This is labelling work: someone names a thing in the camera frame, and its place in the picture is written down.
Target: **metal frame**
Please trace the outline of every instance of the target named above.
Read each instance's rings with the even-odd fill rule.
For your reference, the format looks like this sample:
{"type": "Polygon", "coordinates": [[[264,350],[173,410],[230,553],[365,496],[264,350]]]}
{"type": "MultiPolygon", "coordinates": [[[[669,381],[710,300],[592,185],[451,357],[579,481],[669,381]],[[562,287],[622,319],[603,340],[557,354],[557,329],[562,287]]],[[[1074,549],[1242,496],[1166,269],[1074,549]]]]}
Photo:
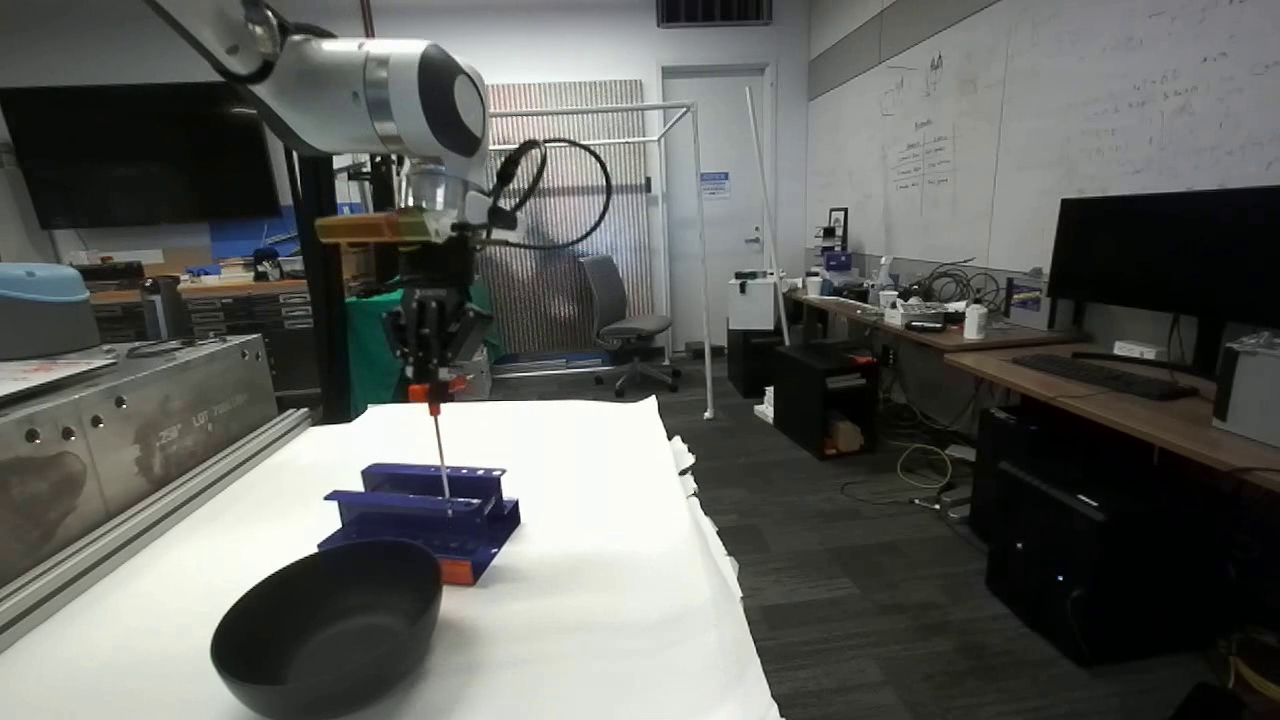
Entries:
{"type": "MultiPolygon", "coordinates": [[[[659,111],[663,123],[651,136],[574,136],[579,145],[592,148],[621,148],[621,145],[663,145],[677,123],[689,121],[691,131],[691,210],[696,210],[696,264],[699,264],[699,319],[704,319],[704,422],[717,418],[717,387],[710,387],[710,317],[706,317],[706,227],[704,227],[704,192],[699,192],[699,177],[704,177],[704,148],[699,148],[699,123],[696,123],[696,104],[579,104],[579,109],[518,109],[518,111],[491,111],[491,121],[506,121],[506,117],[621,117],[621,111],[659,111]]],[[[677,307],[677,284],[671,284],[671,253],[669,253],[669,307],[677,307]]]]}

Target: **office chair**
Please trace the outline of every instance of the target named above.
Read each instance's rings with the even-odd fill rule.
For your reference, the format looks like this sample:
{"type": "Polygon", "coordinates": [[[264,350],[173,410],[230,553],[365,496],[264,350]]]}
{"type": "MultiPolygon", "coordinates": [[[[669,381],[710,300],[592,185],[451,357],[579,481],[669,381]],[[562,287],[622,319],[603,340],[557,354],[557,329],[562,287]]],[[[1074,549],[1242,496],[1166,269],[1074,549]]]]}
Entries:
{"type": "Polygon", "coordinates": [[[629,317],[629,287],[613,256],[579,253],[579,269],[586,278],[592,335],[614,367],[609,376],[613,396],[651,383],[677,391],[680,367],[669,365],[663,350],[655,345],[655,335],[671,329],[671,317],[629,317]]]}

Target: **door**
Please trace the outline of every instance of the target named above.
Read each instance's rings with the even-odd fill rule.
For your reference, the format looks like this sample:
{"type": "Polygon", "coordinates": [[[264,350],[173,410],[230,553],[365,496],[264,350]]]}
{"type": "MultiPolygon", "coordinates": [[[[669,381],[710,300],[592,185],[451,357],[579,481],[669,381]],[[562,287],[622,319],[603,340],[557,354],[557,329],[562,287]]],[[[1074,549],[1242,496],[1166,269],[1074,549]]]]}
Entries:
{"type": "Polygon", "coordinates": [[[751,117],[767,164],[767,96],[762,69],[669,69],[669,104],[696,104],[699,180],[691,159],[691,121],[669,136],[669,236],[671,236],[671,323],[680,345],[704,340],[696,192],[704,201],[704,264],[706,264],[706,340],[722,350],[722,307],[731,273],[759,273],[759,158],[751,117]]]}

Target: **whiteboard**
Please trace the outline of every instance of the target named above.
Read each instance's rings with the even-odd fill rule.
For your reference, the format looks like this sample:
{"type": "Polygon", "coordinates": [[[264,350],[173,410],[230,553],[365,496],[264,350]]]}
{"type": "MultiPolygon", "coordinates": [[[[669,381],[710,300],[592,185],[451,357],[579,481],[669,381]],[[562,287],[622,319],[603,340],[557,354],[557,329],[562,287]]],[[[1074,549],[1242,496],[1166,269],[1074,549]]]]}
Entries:
{"type": "Polygon", "coordinates": [[[1274,0],[1002,0],[813,104],[813,218],[867,253],[1048,269],[1063,196],[1242,185],[1280,185],[1274,0]]]}

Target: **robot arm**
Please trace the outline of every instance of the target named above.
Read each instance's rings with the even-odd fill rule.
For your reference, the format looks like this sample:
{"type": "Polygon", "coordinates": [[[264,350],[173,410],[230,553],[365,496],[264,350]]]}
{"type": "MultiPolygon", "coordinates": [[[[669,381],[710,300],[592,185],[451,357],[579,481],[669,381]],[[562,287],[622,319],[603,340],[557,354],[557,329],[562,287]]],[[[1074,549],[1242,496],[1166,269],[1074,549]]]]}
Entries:
{"type": "MultiPolygon", "coordinates": [[[[426,42],[335,42],[264,0],[147,0],[295,153],[409,158],[434,218],[458,218],[486,158],[484,82],[426,42]]],[[[388,317],[403,383],[442,401],[484,319],[468,307],[474,227],[399,253],[403,307],[388,317]]]]}

